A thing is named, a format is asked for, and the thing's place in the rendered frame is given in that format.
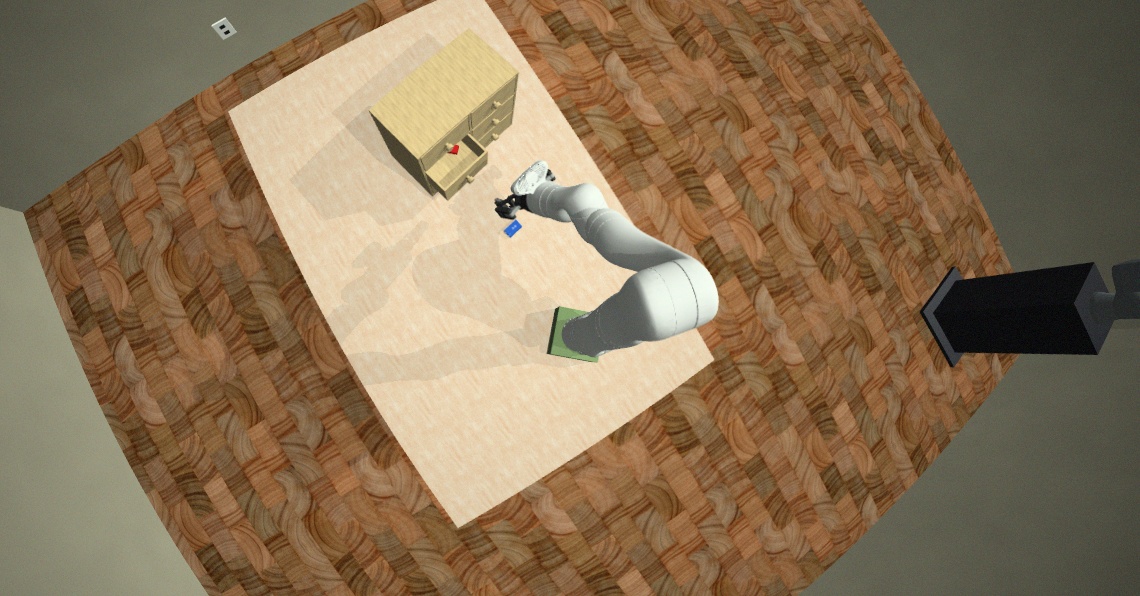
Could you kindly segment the light wooden chest of drawers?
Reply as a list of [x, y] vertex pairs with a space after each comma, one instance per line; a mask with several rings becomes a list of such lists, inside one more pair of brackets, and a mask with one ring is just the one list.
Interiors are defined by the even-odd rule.
[[519, 71], [467, 28], [412, 71], [369, 113], [396, 162], [400, 160], [404, 170], [433, 197], [437, 191], [420, 158], [467, 116], [467, 134], [472, 136], [471, 113], [515, 76], [510, 126]]

